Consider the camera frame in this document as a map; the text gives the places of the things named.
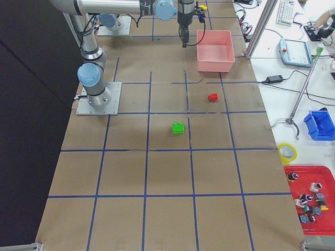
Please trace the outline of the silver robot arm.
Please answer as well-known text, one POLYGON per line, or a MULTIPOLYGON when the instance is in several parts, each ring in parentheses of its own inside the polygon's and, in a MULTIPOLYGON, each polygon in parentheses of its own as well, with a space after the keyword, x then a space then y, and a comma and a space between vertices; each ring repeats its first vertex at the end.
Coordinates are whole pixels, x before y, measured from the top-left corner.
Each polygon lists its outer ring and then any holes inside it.
POLYGON ((86 63, 104 69, 105 52, 99 47, 93 32, 92 21, 102 14, 138 14, 156 16, 167 21, 174 15, 174 1, 51 1, 57 10, 69 16, 69 26, 79 40, 80 54, 86 63))
POLYGON ((100 24, 105 26, 108 30, 118 31, 124 26, 124 21, 119 15, 101 13, 99 14, 100 24))

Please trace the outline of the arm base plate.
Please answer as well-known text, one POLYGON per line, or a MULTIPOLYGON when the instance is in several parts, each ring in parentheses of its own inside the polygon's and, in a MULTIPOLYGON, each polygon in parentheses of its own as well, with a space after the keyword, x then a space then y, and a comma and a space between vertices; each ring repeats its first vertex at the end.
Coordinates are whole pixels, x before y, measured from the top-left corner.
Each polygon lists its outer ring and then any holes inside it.
POLYGON ((101 25, 97 35, 99 37, 126 37, 130 35, 131 17, 119 16, 112 27, 101 25))
POLYGON ((78 96, 78 116, 117 116, 119 111, 122 82, 105 82, 105 90, 98 96, 90 96, 84 87, 78 96))

